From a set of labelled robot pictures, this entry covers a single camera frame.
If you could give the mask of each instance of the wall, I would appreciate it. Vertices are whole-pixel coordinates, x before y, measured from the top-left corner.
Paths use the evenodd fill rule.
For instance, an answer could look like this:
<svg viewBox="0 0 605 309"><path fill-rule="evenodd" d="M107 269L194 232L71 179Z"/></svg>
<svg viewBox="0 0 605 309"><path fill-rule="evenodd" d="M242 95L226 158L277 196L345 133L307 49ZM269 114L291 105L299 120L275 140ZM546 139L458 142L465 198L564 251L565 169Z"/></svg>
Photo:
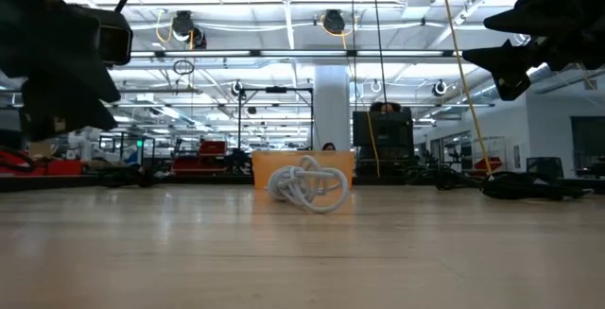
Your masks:
<svg viewBox="0 0 605 309"><path fill-rule="evenodd" d="M574 178L572 116L605 116L605 102L583 97L530 95L527 98L529 144L534 157L561 157L566 178Z"/></svg>
<svg viewBox="0 0 605 309"><path fill-rule="evenodd" d="M493 109L478 110L482 135L505 136L508 170L525 171L527 157L560 157L563 174L574 178L572 116L605 116L605 77L596 78L596 91L587 91L582 83L561 88L548 94L535 94L555 83L553 77L532 86L513 102L496 101ZM416 143L470 130L476 138L473 118L466 112L459 122L439 121L433 129L416 131ZM519 145L521 168L513 168L513 147Z"/></svg>
<svg viewBox="0 0 605 309"><path fill-rule="evenodd" d="M0 129L19 130L19 113L17 111L0 111Z"/></svg>
<svg viewBox="0 0 605 309"><path fill-rule="evenodd" d="M523 172L526 170L526 158L530 156L526 98L522 95L515 101L495 101L495 103L494 108L476 109L481 135L484 138L503 136L505 138L507 170ZM478 138L471 112L465 112L461 121L438 121L436 128L415 132L414 142L425 142L427 148L429 148L429 143L433 139L466 130L472 133L473 140ZM521 156L521 167L515 169L513 147L517 145Z"/></svg>

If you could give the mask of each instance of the tangled rope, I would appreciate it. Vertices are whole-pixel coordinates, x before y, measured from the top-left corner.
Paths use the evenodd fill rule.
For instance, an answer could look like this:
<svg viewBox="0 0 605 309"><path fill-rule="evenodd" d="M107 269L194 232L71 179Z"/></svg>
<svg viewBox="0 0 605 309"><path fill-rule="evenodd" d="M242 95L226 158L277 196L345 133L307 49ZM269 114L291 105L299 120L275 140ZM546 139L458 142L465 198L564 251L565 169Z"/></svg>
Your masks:
<svg viewBox="0 0 605 309"><path fill-rule="evenodd" d="M329 181L336 179L337 183L328 186ZM301 158L298 166L286 166L273 172L268 181L270 197L303 206L313 212L326 214L338 209L349 196L347 177L340 170L331 167L321 167L310 156ZM340 199L325 207L313 205L316 196L325 196L328 192L340 188Z"/></svg>

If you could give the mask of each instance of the black camera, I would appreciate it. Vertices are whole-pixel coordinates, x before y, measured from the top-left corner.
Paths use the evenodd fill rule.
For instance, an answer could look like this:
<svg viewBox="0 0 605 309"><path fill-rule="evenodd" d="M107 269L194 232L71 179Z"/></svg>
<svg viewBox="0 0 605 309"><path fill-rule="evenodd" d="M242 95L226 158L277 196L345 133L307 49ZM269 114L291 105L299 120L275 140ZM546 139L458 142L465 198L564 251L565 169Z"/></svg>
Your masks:
<svg viewBox="0 0 605 309"><path fill-rule="evenodd" d="M102 101L120 99L107 67L130 61L132 31L119 10L61 0L0 0L0 8L0 69L26 77L23 134L35 142L86 126L116 127Z"/></svg>

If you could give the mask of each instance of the ceiling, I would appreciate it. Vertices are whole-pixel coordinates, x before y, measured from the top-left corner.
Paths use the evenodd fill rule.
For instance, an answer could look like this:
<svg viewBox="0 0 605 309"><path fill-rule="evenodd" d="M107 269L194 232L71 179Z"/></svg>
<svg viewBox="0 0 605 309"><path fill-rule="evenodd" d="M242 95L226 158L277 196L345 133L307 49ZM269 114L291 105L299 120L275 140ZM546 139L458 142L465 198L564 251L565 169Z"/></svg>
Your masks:
<svg viewBox="0 0 605 309"><path fill-rule="evenodd" d="M118 0L65 0L93 8L113 9ZM186 50L186 43L170 36L169 23L178 10L193 11L193 19L207 38L207 51L225 50L453 50L454 44L447 23L444 0L129 0L123 10L134 30L133 51L149 52ZM452 16L457 21L458 47L462 50L499 46L506 39L519 43L523 39L485 29L482 21L510 9L516 0L449 0ZM355 32L342 41L329 36L316 21L327 9L339 9ZM178 60L195 66L188 76L173 71ZM384 69L389 101L403 103L441 104L461 102L460 75L455 57L393 58L381 65L379 57L356 60L356 67L346 56L280 58L133 58L123 67L115 67L111 75L119 90L124 91L119 108L112 111L120 125L136 124L143 132L158 139L179 134L192 137L224 138L237 132L237 107L231 88L239 81L246 88L267 86L313 87L315 67L341 64L351 67L351 82L357 84L360 97L352 94L352 103L370 104L382 100ZM476 66L463 63L463 71L474 97L493 97L490 75ZM440 79L450 88L444 97L431 94ZM19 81L1 79L0 88L18 88ZM250 142L281 143L306 141L310 116L305 98L295 93L259 93L249 105L284 103L287 107L258 107L256 114L243 112L249 118L245 137ZM464 108L440 110L413 108L417 117L440 112L456 115ZM272 119L272 129L262 128L261 120Z"/></svg>

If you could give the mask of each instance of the white pillar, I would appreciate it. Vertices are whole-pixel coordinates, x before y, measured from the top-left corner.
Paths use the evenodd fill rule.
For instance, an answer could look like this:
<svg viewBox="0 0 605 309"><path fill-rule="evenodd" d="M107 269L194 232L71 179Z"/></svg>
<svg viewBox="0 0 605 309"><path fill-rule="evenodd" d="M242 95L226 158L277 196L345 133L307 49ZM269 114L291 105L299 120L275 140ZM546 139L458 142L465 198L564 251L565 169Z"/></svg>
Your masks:
<svg viewBox="0 0 605 309"><path fill-rule="evenodd" d="M320 65L315 68L315 124L313 148L333 143L337 150L351 148L349 70L347 66Z"/></svg>

